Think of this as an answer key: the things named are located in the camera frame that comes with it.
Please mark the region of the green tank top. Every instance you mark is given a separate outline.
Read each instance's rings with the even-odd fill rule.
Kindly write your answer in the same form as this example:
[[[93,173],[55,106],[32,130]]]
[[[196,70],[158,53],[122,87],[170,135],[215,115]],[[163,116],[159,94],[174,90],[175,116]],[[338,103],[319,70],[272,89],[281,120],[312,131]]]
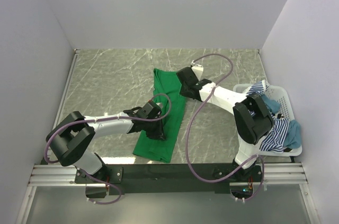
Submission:
[[[183,121],[186,99],[180,95],[182,84],[176,72],[163,71],[155,68],[154,71],[154,101],[162,103],[161,119],[166,140],[153,140],[142,131],[133,150],[133,154],[150,160],[170,163],[172,154]]]

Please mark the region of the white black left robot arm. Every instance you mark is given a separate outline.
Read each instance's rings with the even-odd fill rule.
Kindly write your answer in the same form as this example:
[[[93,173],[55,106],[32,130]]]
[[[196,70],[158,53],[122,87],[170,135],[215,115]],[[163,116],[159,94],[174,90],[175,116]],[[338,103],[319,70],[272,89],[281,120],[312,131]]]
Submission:
[[[47,148],[52,150],[62,166],[73,165],[84,170],[95,183],[108,181],[108,167],[98,154],[87,149],[91,141],[112,134],[141,131],[151,139],[165,140],[162,119],[162,104],[154,101],[148,101],[142,107],[101,117],[86,117],[74,111],[48,134]]]

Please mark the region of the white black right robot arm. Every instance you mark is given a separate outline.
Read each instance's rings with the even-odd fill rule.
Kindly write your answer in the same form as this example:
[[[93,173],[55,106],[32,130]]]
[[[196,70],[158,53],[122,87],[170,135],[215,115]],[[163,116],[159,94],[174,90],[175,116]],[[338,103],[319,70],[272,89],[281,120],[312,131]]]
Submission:
[[[239,149],[234,158],[233,177],[244,181],[251,175],[260,145],[274,122],[259,94],[237,93],[202,79],[203,67],[195,65],[179,70],[180,94],[203,104],[211,103],[234,116]]]

